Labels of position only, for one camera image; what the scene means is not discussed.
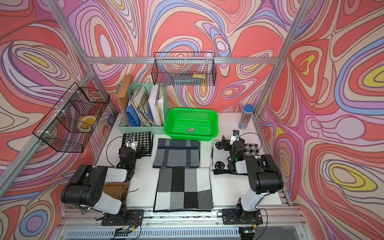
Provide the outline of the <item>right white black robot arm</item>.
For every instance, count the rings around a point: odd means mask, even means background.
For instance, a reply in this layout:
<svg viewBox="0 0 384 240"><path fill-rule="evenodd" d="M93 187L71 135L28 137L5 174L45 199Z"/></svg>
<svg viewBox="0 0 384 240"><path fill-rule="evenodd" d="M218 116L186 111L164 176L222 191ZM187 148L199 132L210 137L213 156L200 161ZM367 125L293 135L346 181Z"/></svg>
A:
<svg viewBox="0 0 384 240"><path fill-rule="evenodd" d="M230 140L222 137L220 149L228 151L228 165L224 169L214 169L218 174L247 176L250 188L239 198L234 209L223 209L225 225L261 225L263 218L259 208L269 195L283 189L281 171L271 155L245 155L245 141L239 136Z"/></svg>

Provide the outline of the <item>black white grey checked scarf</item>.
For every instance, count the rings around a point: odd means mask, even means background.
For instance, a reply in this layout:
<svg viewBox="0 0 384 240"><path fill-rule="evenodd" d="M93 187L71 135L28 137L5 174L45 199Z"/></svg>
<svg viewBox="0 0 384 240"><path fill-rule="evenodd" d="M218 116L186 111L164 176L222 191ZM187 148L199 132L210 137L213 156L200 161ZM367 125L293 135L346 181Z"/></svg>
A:
<svg viewBox="0 0 384 240"><path fill-rule="evenodd" d="M210 212L213 208L208 168L160 169L154 212Z"/></svg>

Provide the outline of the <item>smiley face checked scarf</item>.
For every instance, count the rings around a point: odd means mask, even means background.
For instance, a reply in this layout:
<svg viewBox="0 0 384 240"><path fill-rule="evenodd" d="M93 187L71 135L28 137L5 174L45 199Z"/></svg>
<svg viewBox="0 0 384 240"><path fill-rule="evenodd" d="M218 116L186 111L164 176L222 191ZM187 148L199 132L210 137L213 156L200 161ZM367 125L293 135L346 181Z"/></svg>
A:
<svg viewBox="0 0 384 240"><path fill-rule="evenodd" d="M221 141L215 141L212 149L211 171L217 174L232 174L228 168L230 149L223 150ZM259 146L257 144L245 144L244 156L258 156Z"/></svg>

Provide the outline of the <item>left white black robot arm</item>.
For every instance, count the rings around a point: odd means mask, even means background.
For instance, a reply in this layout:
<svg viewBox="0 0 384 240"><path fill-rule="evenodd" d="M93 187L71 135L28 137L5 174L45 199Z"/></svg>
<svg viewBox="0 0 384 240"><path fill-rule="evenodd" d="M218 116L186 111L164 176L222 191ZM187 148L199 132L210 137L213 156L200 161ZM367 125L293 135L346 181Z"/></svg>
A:
<svg viewBox="0 0 384 240"><path fill-rule="evenodd" d="M106 194L104 186L109 183L125 184L132 179L137 161L136 149L121 147L119 158L115 168L81 165L62 191L61 202L86 206L107 215L126 216L125 202Z"/></svg>

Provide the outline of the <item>green plastic basket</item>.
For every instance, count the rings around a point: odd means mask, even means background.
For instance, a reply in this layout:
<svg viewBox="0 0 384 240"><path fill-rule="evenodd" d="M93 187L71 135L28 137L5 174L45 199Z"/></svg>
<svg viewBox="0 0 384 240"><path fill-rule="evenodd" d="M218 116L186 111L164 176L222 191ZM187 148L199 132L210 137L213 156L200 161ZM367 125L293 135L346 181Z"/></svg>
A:
<svg viewBox="0 0 384 240"><path fill-rule="evenodd" d="M163 130L172 139L209 142L219 134L219 117L212 110L173 108Z"/></svg>

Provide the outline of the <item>grey navy plaid scarf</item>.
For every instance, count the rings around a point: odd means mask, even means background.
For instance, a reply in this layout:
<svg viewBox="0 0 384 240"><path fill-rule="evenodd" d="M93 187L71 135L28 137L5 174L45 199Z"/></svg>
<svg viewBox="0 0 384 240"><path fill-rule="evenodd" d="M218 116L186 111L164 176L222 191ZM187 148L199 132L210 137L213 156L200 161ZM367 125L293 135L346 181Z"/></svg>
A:
<svg viewBox="0 0 384 240"><path fill-rule="evenodd" d="M199 168L200 142L159 139L153 168Z"/></svg>

